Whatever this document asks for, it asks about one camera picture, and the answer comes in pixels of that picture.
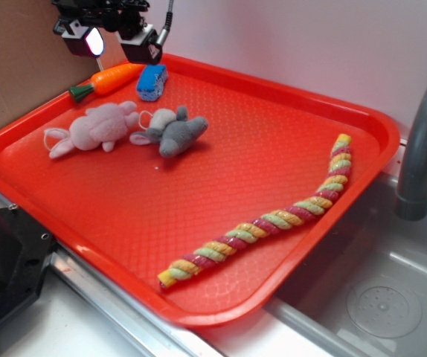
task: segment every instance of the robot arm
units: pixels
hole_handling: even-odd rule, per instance
[[[72,54],[100,56],[103,39],[97,29],[104,28],[117,34],[130,62],[155,65],[161,60],[162,45],[172,24],[173,0],[169,2],[166,22],[160,34],[140,14],[148,11],[148,1],[51,0],[51,3],[60,12],[54,33],[64,39]]]

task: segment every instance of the blue sponge toy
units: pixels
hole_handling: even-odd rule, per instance
[[[164,91],[166,79],[167,69],[165,65],[147,65],[138,81],[139,97],[149,102],[156,101]]]

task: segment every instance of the stainless steel sink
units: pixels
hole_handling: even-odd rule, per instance
[[[334,356],[427,356],[427,217],[394,215],[381,174],[267,309]]]

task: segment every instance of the orange plastic tray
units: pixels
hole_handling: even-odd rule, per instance
[[[141,101],[136,83],[80,104],[65,93],[0,131],[0,193],[164,318],[222,324],[271,296],[393,156],[399,133],[371,109],[188,59],[166,55],[163,62],[169,79],[157,102]],[[125,100],[151,112],[184,104],[190,118],[204,115],[210,126],[171,159],[128,138],[109,153],[48,157],[44,129],[68,128],[88,107]],[[171,289],[159,286],[157,273],[173,260],[314,193],[340,133],[353,138],[353,171],[326,215]]]

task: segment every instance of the twisted rope toy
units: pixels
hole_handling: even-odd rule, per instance
[[[322,216],[339,198],[350,174],[351,137],[340,134],[333,149],[327,178],[307,199],[294,203],[284,210],[274,210],[250,222],[240,223],[234,230],[217,237],[195,250],[175,260],[170,267],[158,275],[163,288],[170,288],[178,280],[190,279],[202,270],[224,262],[237,251],[248,247],[260,238],[279,234],[305,222]]]

